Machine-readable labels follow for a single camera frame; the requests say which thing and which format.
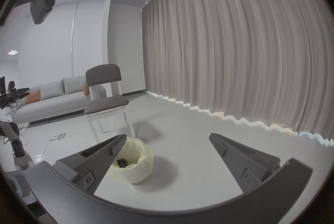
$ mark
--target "trash can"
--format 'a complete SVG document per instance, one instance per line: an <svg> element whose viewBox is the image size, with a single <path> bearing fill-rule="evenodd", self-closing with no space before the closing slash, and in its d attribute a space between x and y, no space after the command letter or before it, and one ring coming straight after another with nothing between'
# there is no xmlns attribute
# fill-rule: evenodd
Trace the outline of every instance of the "trash can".
<svg viewBox="0 0 334 224"><path fill-rule="evenodd" d="M122 168L119 163L122 163L124 159L127 166ZM151 147L144 144L140 139L127 137L127 141L111 165L109 173L116 180L139 184L152 172L153 159L154 155Z"/></svg>

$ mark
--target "chair seat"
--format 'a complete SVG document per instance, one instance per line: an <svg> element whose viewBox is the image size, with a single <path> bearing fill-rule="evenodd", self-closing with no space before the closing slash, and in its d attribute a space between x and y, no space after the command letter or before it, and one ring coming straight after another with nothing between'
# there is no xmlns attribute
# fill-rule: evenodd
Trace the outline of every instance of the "chair seat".
<svg viewBox="0 0 334 224"><path fill-rule="evenodd" d="M123 95L115 95L91 101L83 113L89 115L91 113L98 113L104 110L125 106L128 103L128 99Z"/></svg>

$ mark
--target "chair backrest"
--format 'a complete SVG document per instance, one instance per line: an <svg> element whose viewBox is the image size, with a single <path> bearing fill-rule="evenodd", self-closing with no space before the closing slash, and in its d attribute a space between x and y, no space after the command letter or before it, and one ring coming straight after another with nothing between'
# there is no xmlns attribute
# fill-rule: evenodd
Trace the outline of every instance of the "chair backrest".
<svg viewBox="0 0 334 224"><path fill-rule="evenodd" d="M120 68L115 64L100 64L86 71L86 81L89 87L121 80Z"/></svg>

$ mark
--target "curtain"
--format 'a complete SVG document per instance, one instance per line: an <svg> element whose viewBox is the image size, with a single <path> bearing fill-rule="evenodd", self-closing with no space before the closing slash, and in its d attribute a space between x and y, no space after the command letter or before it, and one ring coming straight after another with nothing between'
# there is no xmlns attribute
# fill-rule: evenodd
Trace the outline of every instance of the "curtain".
<svg viewBox="0 0 334 224"><path fill-rule="evenodd" d="M146 89L210 112L334 138L325 0L151 0Z"/></svg>

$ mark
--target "ceiling light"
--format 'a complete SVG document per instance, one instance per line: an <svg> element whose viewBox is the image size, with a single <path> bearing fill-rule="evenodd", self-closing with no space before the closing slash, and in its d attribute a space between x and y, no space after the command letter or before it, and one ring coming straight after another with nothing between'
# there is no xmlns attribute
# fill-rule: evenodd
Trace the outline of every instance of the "ceiling light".
<svg viewBox="0 0 334 224"><path fill-rule="evenodd" d="M18 53L18 51L11 50L8 54L9 54L9 55L15 55L15 54L17 54L17 53Z"/></svg>

